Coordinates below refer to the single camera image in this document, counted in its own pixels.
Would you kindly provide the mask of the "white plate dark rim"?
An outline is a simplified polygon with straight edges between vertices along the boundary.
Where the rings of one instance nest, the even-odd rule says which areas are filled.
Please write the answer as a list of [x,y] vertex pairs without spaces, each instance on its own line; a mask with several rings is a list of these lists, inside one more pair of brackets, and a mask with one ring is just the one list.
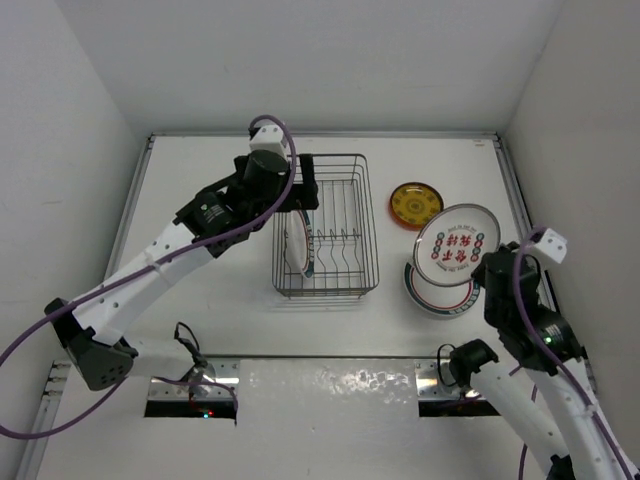
[[424,280],[409,262],[404,265],[403,282],[409,298],[427,314],[452,319],[467,313],[480,297],[480,286],[471,280],[453,287],[440,287]]

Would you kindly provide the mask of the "white patterned plate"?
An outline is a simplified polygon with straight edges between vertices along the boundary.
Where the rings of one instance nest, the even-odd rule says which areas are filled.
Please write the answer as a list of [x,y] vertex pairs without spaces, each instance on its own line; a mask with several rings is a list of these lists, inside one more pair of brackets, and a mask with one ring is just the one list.
[[501,228],[487,208],[456,204],[437,214],[418,234],[413,266],[426,282],[457,287],[471,280],[485,253],[500,245]]

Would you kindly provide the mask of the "orange plate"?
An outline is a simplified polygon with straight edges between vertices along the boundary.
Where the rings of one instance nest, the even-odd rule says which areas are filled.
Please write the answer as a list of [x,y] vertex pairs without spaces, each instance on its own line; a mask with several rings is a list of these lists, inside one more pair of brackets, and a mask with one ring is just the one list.
[[440,202],[427,202],[409,200],[395,203],[391,201],[388,205],[391,219],[399,227],[406,230],[418,231],[425,227],[436,215],[443,211],[444,207]]

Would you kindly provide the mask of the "yellow brown plate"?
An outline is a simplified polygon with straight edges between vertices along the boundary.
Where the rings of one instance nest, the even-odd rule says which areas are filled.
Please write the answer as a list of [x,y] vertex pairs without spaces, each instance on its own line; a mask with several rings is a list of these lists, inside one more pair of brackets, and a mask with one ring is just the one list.
[[444,209],[441,194],[430,185],[407,182],[390,195],[388,211],[394,222],[408,230],[420,230]]

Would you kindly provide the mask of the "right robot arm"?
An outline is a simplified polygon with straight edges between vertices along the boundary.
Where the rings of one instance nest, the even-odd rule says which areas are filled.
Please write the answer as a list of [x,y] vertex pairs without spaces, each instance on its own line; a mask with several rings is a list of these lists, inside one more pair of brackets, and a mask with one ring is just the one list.
[[516,243],[483,256],[472,277],[485,293],[484,318],[547,405],[513,385],[509,370],[480,339],[454,348],[454,384],[472,389],[507,421],[548,479],[636,479],[639,469],[614,438],[568,322],[537,292],[539,265]]

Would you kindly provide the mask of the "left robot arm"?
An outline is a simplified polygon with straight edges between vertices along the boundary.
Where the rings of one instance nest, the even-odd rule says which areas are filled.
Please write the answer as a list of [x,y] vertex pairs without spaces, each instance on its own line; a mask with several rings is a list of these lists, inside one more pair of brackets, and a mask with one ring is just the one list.
[[260,230],[274,213],[319,206],[314,159],[298,157],[299,182],[284,156],[255,150],[235,158],[235,171],[200,190],[161,234],[88,300],[56,298],[45,309],[63,349],[88,388],[101,391],[128,376],[194,381],[207,361],[194,342],[153,344],[126,335],[173,286]]

